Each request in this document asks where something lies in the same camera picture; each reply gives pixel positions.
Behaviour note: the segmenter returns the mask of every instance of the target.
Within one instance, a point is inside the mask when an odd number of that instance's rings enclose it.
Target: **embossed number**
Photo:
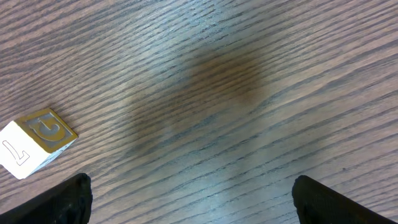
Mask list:
[[[58,130],[54,134],[46,135],[40,131],[40,124],[43,124],[45,128],[47,128],[48,130],[53,130],[54,128],[57,127]],[[55,118],[48,118],[48,119],[39,118],[38,123],[31,124],[29,125],[29,127],[32,128],[35,131],[35,133],[44,140],[59,141],[63,139],[63,137],[65,137],[65,129],[63,128],[62,124],[60,124]]]
[[[8,151],[11,152],[18,165],[22,165],[30,157],[25,151],[22,152],[21,157],[19,153],[14,149],[14,147],[12,147],[7,141],[3,141],[2,144],[8,149]]]

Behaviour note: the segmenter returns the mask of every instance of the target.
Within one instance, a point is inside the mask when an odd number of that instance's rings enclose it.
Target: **wood grain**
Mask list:
[[[398,221],[395,0],[0,2],[0,126],[79,135],[0,212],[78,172],[91,223],[298,223],[306,174]]]

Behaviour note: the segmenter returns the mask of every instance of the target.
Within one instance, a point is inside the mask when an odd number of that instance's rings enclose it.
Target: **block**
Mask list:
[[[0,164],[16,178],[25,179],[77,137],[50,108],[18,118],[0,132]]]

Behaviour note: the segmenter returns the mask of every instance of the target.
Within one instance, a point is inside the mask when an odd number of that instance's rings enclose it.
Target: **cube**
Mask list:
[[[25,179],[77,137],[50,108],[18,118],[0,132],[0,164],[16,178]]]

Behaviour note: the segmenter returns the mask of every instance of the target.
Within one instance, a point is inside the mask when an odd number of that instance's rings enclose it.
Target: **white cube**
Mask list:
[[[25,179],[77,137],[51,109],[18,118],[0,132],[0,164],[18,179]]]

